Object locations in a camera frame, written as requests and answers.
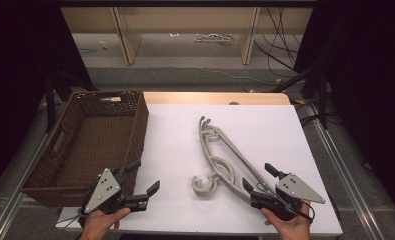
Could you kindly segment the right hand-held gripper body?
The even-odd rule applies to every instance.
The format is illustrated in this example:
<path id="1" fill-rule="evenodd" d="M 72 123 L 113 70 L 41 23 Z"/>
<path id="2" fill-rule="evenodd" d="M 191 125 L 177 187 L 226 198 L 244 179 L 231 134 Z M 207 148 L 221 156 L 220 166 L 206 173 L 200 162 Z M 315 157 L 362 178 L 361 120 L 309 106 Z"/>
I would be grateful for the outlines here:
<path id="1" fill-rule="evenodd" d="M 269 209 L 283 221 L 290 221 L 297 216 L 313 221 L 314 216 L 310 217 L 301 211 L 304 200 L 325 203 L 321 195 L 293 173 L 280 178 L 273 194 L 256 192 L 250 187 L 250 205 L 257 209 Z"/>

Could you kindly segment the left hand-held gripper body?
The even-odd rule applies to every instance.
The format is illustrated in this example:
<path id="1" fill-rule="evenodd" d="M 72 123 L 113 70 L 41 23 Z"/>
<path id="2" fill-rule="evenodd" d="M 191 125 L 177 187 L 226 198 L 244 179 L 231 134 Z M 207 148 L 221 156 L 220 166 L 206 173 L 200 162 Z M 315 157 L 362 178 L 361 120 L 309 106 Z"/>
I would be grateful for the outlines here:
<path id="1" fill-rule="evenodd" d="M 113 170 L 105 168 L 92 187 L 92 194 L 85 198 L 84 213 L 100 210 L 105 214 L 112 214 L 123 208 L 129 208 L 132 212 L 145 211 L 149 193 L 130 195 L 123 190 L 124 176 L 134 171 L 134 167 Z"/>

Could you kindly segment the brown wicker basket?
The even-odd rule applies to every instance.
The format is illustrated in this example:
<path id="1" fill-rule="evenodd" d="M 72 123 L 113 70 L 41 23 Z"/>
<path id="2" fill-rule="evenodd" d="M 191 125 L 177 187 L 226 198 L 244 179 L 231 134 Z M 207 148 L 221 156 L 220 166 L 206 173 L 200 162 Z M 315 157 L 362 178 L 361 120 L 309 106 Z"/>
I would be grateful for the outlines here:
<path id="1" fill-rule="evenodd" d="M 21 192 L 47 207 L 81 205 L 104 169 L 141 158 L 148 116 L 141 91 L 72 94 Z"/>

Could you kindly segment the person's left hand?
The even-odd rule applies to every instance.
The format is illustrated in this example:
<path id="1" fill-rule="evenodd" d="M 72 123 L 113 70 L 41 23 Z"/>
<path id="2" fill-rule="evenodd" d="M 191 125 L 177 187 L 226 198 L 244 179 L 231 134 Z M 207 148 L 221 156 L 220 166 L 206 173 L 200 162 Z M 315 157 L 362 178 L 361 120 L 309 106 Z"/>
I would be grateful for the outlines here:
<path id="1" fill-rule="evenodd" d="M 115 213 L 105 214 L 96 210 L 85 220 L 79 240 L 104 240 L 110 230 L 117 231 L 120 221 L 131 213 L 129 208 L 122 208 Z"/>

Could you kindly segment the person's right hand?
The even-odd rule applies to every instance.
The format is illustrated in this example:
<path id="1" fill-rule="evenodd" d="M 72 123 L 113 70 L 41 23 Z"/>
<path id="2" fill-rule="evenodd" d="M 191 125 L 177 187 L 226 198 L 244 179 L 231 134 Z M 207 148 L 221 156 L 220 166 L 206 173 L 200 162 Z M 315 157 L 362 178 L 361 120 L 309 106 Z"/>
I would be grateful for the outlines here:
<path id="1" fill-rule="evenodd" d="M 265 224 L 273 225 L 282 240 L 310 240 L 311 223 L 302 216 L 296 216 L 289 221 L 279 219 L 272 211 L 266 208 L 261 209 L 265 216 Z"/>

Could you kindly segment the white table sheet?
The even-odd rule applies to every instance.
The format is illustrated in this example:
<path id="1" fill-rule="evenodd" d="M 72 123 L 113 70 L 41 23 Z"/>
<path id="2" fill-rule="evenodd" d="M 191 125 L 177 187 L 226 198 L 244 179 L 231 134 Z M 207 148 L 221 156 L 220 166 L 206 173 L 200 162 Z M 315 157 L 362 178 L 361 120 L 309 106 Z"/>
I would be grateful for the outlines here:
<path id="1" fill-rule="evenodd" d="M 327 194 L 296 111 L 291 105 L 152 104 L 149 107 L 142 165 L 135 191 L 155 181 L 159 191 L 144 212 L 120 223 L 124 233 L 263 236 L 274 233 L 261 212 L 239 199 L 224 184 L 209 197 L 197 196 L 194 177 L 206 179 L 199 121 L 221 128 L 258 170 L 270 163 L 299 176 L 321 196 Z"/>

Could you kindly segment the black metal stand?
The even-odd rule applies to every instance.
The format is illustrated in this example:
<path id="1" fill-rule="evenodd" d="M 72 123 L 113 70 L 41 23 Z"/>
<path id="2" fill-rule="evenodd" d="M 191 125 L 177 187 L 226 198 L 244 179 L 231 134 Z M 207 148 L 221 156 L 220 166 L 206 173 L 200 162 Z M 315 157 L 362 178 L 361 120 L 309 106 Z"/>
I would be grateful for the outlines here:
<path id="1" fill-rule="evenodd" d="M 72 87 L 80 87 L 87 91 L 97 91 L 97 88 L 94 87 L 88 72 L 85 72 L 84 76 L 77 77 L 67 71 L 53 70 L 45 78 L 47 133 L 52 130 L 56 122 L 54 93 L 57 93 L 62 101 L 68 101 L 73 92 Z"/>
<path id="2" fill-rule="evenodd" d="M 280 93 L 287 88 L 293 86 L 297 82 L 301 80 L 306 80 L 301 94 L 303 97 L 311 97 L 315 92 L 318 93 L 318 119 L 324 129 L 327 129 L 327 121 L 326 121 L 326 101 L 327 101 L 327 93 L 326 93 L 326 78 L 324 72 L 320 66 L 313 64 L 308 69 L 302 71 L 296 76 L 292 77 L 290 80 L 285 83 L 280 84 L 272 90 L 269 90 L 269 93 Z"/>

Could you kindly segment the light wooden shelf unit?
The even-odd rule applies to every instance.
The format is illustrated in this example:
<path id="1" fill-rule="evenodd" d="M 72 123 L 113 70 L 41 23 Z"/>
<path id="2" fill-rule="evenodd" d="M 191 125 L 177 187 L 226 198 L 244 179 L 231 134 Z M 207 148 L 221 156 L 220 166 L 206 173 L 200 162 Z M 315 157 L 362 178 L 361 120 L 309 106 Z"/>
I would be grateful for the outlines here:
<path id="1" fill-rule="evenodd" d="M 302 35 L 310 8 L 285 7 L 63 7 L 73 33 L 115 34 L 126 64 L 134 62 L 144 34 L 237 34 L 242 63 L 250 63 L 254 36 L 275 32 Z"/>

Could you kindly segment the white plastic object on floor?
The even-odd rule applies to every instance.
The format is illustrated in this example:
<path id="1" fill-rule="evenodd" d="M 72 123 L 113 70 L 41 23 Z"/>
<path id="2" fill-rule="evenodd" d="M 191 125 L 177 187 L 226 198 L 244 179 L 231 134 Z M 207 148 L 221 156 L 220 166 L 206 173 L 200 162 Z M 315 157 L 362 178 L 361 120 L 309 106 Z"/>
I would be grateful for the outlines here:
<path id="1" fill-rule="evenodd" d="M 234 41 L 234 38 L 231 34 L 197 34 L 195 39 L 195 42 L 201 42 L 201 43 L 217 43 L 217 44 L 230 44 L 231 42 Z"/>

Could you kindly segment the aluminium rail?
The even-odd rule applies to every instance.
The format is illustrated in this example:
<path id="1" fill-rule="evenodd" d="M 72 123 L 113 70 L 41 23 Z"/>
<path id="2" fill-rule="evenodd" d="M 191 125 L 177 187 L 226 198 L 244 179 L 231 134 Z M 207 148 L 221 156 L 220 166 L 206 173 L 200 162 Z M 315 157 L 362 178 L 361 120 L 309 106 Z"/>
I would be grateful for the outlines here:
<path id="1" fill-rule="evenodd" d="M 367 202 L 365 201 L 360 189 L 348 170 L 329 131 L 323 127 L 320 120 L 320 113 L 315 109 L 313 104 L 308 105 L 307 112 L 314 121 L 318 135 L 320 136 L 329 158 L 332 161 L 332 165 L 334 166 L 337 175 L 342 182 L 347 196 L 352 203 L 353 209 L 355 210 L 368 238 L 370 240 L 385 240 L 378 221 L 376 220 L 373 212 L 369 209 Z"/>
<path id="2" fill-rule="evenodd" d="M 48 133 L 45 133 L 40 140 L 39 145 L 37 146 L 34 155 L 28 161 L 28 165 L 26 166 L 21 178 L 19 179 L 16 188 L 10 197 L 1 203 L 3 206 L 0 212 L 0 240 L 4 240 L 4 237 L 9 230 L 22 202 L 25 197 L 23 193 L 20 192 L 20 188 L 23 184 L 23 181 L 27 178 L 29 172 L 31 171 L 33 165 L 35 164 L 41 149 L 45 145 L 48 139 Z"/>

